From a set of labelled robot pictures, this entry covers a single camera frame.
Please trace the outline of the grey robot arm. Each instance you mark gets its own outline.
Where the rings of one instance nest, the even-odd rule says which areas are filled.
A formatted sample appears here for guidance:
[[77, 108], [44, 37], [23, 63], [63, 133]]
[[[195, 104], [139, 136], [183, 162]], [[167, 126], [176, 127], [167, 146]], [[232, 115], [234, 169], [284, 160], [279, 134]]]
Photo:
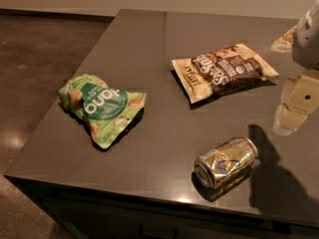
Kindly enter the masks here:
[[290, 135], [319, 107], [319, 0], [271, 49], [291, 53], [293, 62], [304, 69], [285, 81], [274, 117], [273, 131]]

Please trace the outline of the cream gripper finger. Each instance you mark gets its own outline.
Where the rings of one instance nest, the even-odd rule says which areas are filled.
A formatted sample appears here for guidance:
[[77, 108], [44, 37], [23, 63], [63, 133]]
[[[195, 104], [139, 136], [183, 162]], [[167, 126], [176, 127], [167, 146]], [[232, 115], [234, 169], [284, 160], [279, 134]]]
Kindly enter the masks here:
[[318, 107], [319, 71], [305, 70], [298, 77], [289, 77], [283, 85], [273, 131], [278, 135], [290, 135], [297, 131]]

